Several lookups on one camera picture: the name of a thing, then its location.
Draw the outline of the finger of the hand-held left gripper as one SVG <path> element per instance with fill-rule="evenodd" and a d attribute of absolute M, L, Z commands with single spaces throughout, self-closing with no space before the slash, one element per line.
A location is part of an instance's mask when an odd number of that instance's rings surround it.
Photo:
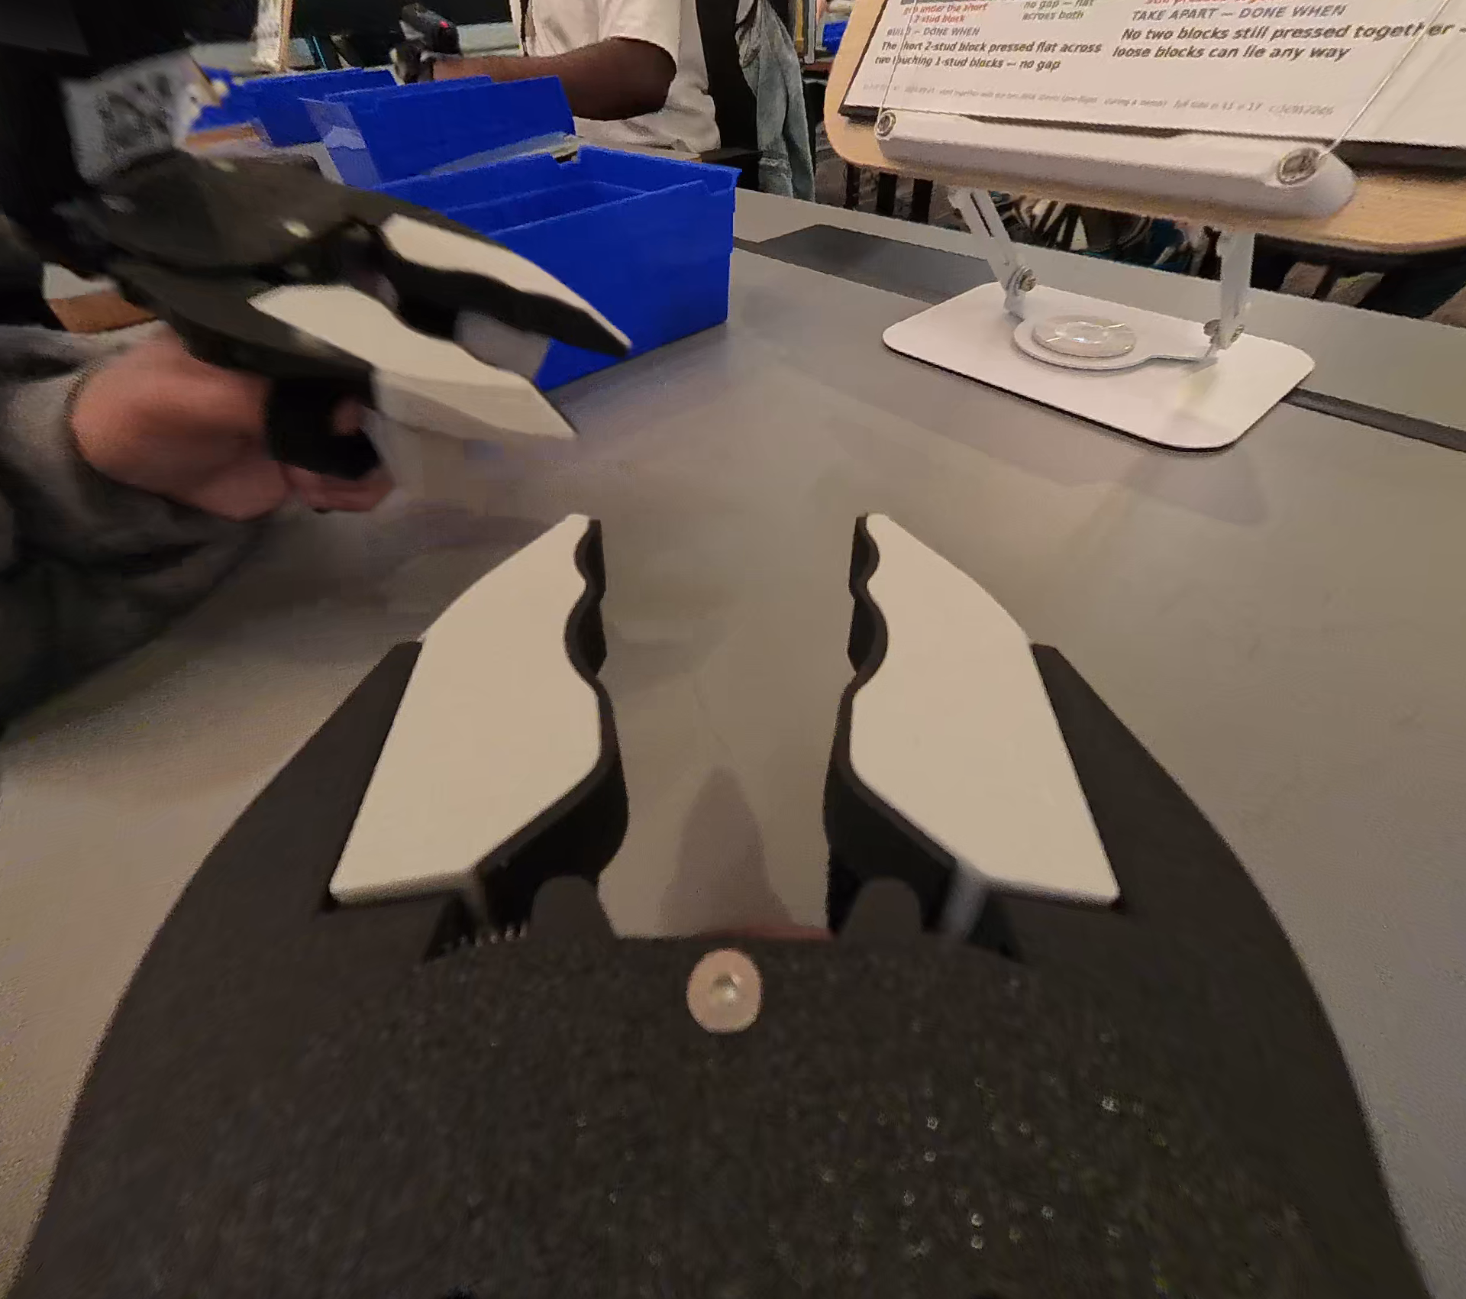
<path fill-rule="evenodd" d="M 370 373 L 376 411 L 419 431 L 466 442 L 495 437 L 568 442 L 576 429 L 520 373 L 478 361 L 457 342 L 423 335 L 382 301 L 350 286 L 284 286 L 251 307 Z"/>
<path fill-rule="evenodd" d="M 623 359 L 633 341 L 547 269 L 484 235 L 396 214 L 378 228 L 378 290 L 413 330 L 538 376 L 553 345 Z"/>

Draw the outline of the person's left hand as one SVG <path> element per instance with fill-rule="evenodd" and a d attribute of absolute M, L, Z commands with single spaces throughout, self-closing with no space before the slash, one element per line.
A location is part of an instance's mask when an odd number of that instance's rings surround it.
<path fill-rule="evenodd" d="M 274 458 L 271 391 L 266 377 L 216 368 L 162 332 L 80 384 L 71 431 L 101 477 L 222 520 L 265 520 L 290 504 L 364 513 L 393 494 L 385 469 L 347 481 Z"/>

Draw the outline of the grey desk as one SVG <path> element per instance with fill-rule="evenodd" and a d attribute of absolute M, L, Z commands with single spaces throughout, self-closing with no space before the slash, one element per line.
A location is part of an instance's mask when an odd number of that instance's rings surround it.
<path fill-rule="evenodd" d="M 500 558 L 602 521 L 630 934 L 816 923 L 854 520 L 1059 648 L 1246 863 L 1327 1006 L 1436 1296 L 1463 1296 L 1463 338 L 1295 298 L 1303 403 L 1181 454 L 889 354 L 956 232 L 739 196 L 729 321 L 561 394 L 481 515 L 287 518 L 3 744 L 3 1290 L 182 888 L 339 701 Z"/>

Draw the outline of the blue plastic bin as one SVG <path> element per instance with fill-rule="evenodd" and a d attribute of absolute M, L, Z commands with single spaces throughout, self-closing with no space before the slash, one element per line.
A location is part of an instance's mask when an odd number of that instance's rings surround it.
<path fill-rule="evenodd" d="M 556 78 L 358 87 L 303 107 L 339 179 L 361 189 L 556 150 L 578 134 Z"/>
<path fill-rule="evenodd" d="M 252 127 L 274 147 L 300 147 L 318 139 L 306 101 L 399 86 L 393 67 L 339 67 L 252 78 L 207 67 L 205 75 L 222 84 L 225 95 L 200 110 L 190 134 Z"/>
<path fill-rule="evenodd" d="M 607 148 L 379 185 L 539 264 L 649 354 L 726 322 L 738 171 Z"/>

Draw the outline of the white instruction stand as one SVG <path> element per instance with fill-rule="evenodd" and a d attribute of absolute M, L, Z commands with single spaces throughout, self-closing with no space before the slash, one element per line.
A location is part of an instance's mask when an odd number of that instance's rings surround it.
<path fill-rule="evenodd" d="M 834 63 L 825 116 L 837 153 L 857 165 L 881 168 L 910 177 L 930 179 L 958 186 L 958 177 L 946 177 L 929 167 L 904 167 L 885 157 L 877 144 L 874 127 L 881 110 L 872 116 L 851 116 L 842 110 L 856 64 L 872 34 L 875 18 L 885 0 L 856 0 L 845 44 Z M 1144 136 L 1202 133 L 1207 136 L 1237 136 L 1236 133 L 1208 133 L 1193 130 L 1141 131 L 1133 128 L 1049 121 L 1014 121 L 1027 124 L 1072 125 L 1082 128 L 1120 130 Z M 1257 234 L 1309 241 L 1323 246 L 1359 249 L 1385 257 L 1413 257 L 1463 246 L 1463 151 L 1407 148 L 1378 144 L 1323 142 L 1304 137 L 1260 137 L 1282 141 L 1311 141 L 1330 148 L 1355 174 L 1356 189 L 1344 209 L 1326 220 L 1263 220 Z M 991 189 L 1001 189 L 990 180 Z M 1213 226 L 1240 226 L 1240 220 L 1219 208 L 1205 208 L 1198 217 L 1182 218 L 1173 211 L 1155 214 L 1146 202 L 1126 202 L 1112 191 L 1057 189 L 1008 191 L 1034 197 L 1054 197 L 1107 209 L 1127 209 L 1175 220 L 1208 223 Z"/>

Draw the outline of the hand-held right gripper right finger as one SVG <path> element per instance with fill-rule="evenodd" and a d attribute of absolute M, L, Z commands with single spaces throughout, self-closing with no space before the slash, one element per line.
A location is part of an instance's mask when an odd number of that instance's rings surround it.
<path fill-rule="evenodd" d="M 1121 888 L 1036 646 L 999 599 L 892 518 L 856 521 L 852 678 L 826 772 L 836 889 L 920 908 L 1014 894 L 1112 908 Z"/>

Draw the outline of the person's left forearm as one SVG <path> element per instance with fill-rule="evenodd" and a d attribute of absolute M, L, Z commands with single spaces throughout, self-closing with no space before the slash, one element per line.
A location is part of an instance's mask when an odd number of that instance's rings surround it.
<path fill-rule="evenodd" d="M 232 521 L 116 483 L 72 432 L 83 387 L 173 333 L 3 327 L 2 723 L 153 640 L 257 547 Z"/>

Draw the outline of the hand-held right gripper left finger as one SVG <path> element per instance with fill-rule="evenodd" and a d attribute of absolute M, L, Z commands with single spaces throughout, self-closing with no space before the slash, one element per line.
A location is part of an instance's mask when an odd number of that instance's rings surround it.
<path fill-rule="evenodd" d="M 329 885 L 342 906 L 437 894 L 530 906 L 596 885 L 630 808 L 610 694 L 602 527 L 568 515 L 422 634 Z"/>

